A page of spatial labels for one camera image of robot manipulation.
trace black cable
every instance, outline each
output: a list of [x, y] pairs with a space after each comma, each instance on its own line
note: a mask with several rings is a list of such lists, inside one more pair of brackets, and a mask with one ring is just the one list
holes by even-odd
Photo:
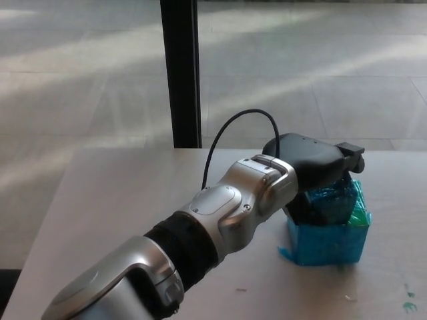
[[214, 154], [214, 149], [218, 143], [218, 140], [220, 140], [220, 137], [224, 130], [227, 129], [228, 125], [236, 120], [241, 115], [246, 115], [248, 113], [261, 113], [262, 115], [265, 115], [272, 123], [273, 129], [274, 129], [274, 135], [276, 137], [276, 158], [279, 158], [280, 156], [280, 137], [279, 137], [279, 129], [278, 125], [274, 121], [274, 118], [267, 112], [261, 109], [247, 109], [240, 111], [239, 113], [236, 113], [233, 117], [229, 118], [226, 123], [223, 124], [221, 129], [218, 131], [215, 139], [213, 140], [213, 143], [211, 145], [211, 148], [209, 149], [209, 153], [207, 154], [206, 164], [205, 164], [205, 171], [203, 172], [203, 181], [201, 183], [201, 188], [204, 189], [206, 187], [206, 181], [207, 181], [207, 172], [209, 170], [209, 165], [211, 163], [212, 155]]

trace white table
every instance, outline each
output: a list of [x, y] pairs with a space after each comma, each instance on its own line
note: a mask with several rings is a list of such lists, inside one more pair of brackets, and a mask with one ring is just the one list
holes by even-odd
[[[256, 152], [216, 151], [208, 183]], [[189, 201], [200, 188], [206, 155], [207, 150], [78, 152], [3, 319], [40, 319], [68, 282]], [[339, 270], [286, 261], [277, 250], [288, 245], [280, 211], [258, 228], [246, 249], [185, 294], [173, 319], [427, 319], [427, 153], [369, 152], [365, 158], [360, 180], [373, 225], [359, 264]], [[405, 309], [407, 302], [418, 310]]]

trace floor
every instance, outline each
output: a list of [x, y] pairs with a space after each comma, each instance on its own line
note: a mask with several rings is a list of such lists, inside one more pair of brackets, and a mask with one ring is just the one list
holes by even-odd
[[[199, 3], [203, 145], [242, 109], [427, 150], [427, 5]], [[0, 0], [0, 267], [22, 267], [74, 150], [172, 147], [159, 2]], [[262, 148], [261, 116], [221, 147]]]

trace black rubber sleeve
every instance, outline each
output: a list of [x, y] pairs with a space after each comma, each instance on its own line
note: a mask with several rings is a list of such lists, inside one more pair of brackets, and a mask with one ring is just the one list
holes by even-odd
[[171, 259], [187, 291], [218, 264], [211, 237], [193, 217], [174, 213], [145, 234]]

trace green mark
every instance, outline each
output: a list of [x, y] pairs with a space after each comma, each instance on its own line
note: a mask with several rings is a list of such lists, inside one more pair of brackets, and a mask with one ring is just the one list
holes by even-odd
[[405, 302], [404, 304], [403, 304], [403, 310], [405, 310], [405, 312], [406, 313], [409, 313], [409, 312], [415, 312], [415, 311], [418, 311], [418, 308], [417, 308], [417, 306], [415, 305], [415, 304], [413, 304], [412, 302]]
[[409, 298], [415, 297], [415, 293], [409, 291], [409, 285], [407, 283], [405, 283], [405, 289], [406, 289], [406, 293], [408, 294]]

